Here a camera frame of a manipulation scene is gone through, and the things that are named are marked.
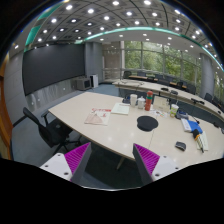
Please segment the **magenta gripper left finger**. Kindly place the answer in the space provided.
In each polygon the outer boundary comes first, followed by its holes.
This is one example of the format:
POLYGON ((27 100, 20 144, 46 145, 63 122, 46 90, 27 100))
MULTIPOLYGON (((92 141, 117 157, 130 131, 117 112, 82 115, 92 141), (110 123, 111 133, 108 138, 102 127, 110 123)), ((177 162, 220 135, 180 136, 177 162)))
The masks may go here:
POLYGON ((91 152, 91 143, 86 143, 66 154, 56 153, 41 166, 41 169, 79 184, 91 152))

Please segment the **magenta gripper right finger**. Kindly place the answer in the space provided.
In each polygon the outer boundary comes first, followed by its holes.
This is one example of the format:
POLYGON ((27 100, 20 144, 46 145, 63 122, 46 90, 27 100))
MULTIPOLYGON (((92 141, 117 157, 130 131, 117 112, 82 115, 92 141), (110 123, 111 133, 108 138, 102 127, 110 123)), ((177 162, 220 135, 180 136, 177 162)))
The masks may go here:
POLYGON ((133 144, 133 155, 144 185, 179 170, 178 165, 168 156, 159 156, 136 143, 133 144))

